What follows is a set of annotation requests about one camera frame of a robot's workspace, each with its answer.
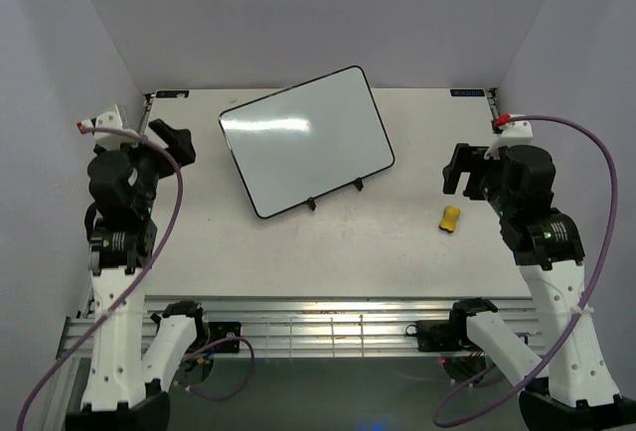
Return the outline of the yellow bone-shaped eraser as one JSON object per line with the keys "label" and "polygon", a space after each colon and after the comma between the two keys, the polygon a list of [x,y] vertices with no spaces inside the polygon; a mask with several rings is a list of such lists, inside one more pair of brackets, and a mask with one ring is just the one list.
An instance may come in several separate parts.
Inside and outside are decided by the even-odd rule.
{"label": "yellow bone-shaped eraser", "polygon": [[445,207],[438,228],[447,233],[453,233],[456,230],[460,216],[461,209],[454,206]]}

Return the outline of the white dry-erase whiteboard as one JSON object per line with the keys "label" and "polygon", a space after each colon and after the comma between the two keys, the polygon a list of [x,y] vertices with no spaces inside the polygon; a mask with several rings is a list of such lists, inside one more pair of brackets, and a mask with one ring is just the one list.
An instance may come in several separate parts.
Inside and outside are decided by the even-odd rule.
{"label": "white dry-erase whiteboard", "polygon": [[364,70],[350,66],[223,111],[219,125],[257,217],[315,206],[395,163]]}

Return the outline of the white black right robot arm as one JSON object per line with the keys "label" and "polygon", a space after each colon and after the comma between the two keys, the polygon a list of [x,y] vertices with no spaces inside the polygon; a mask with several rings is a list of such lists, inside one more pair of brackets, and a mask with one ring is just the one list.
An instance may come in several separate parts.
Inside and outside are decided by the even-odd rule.
{"label": "white black right robot arm", "polygon": [[543,357],[513,333],[488,299],[456,302],[448,334],[461,349],[480,348],[514,386],[530,430],[609,430],[635,422],[635,402],[624,396],[605,364],[588,306],[584,251],[573,220],[552,205],[556,166],[544,149],[459,143],[442,170],[443,192],[468,176],[464,196],[485,201],[531,293]]}

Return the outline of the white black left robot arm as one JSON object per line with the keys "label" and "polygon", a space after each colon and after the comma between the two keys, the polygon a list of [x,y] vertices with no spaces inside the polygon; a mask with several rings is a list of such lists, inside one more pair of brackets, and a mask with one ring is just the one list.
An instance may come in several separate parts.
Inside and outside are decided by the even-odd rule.
{"label": "white black left robot arm", "polygon": [[201,306],[185,301],[156,317],[152,344],[141,345],[142,281],[167,241],[151,217],[157,186],[168,177],[181,181],[182,168],[196,160],[189,130],[160,119],[149,127],[161,145],[99,120],[79,125],[81,132],[104,139],[87,166],[95,211],[86,227],[95,309],[90,372],[79,410],[66,416],[68,430],[166,429],[168,390],[182,357],[211,338]]}

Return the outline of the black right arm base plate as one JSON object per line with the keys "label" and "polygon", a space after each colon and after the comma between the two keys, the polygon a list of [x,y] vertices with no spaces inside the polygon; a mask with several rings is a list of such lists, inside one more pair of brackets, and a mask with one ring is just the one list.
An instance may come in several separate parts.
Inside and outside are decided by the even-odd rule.
{"label": "black right arm base plate", "polygon": [[476,350],[474,345],[460,341],[448,321],[415,321],[405,327],[404,334],[416,340],[416,348],[421,353],[474,352]]}

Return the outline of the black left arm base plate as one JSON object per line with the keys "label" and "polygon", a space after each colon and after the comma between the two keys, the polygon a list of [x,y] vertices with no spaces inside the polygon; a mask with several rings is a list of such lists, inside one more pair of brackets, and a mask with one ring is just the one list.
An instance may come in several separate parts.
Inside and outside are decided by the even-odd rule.
{"label": "black left arm base plate", "polygon": [[241,335],[241,328],[241,322],[209,322],[208,329],[210,332],[210,338],[208,339],[208,343],[210,344],[213,342],[217,342],[221,339],[226,339],[226,341],[214,347],[210,347],[205,351],[205,355],[209,356],[214,354],[237,354],[239,352],[240,344],[239,341],[234,340],[234,337],[239,337]]}

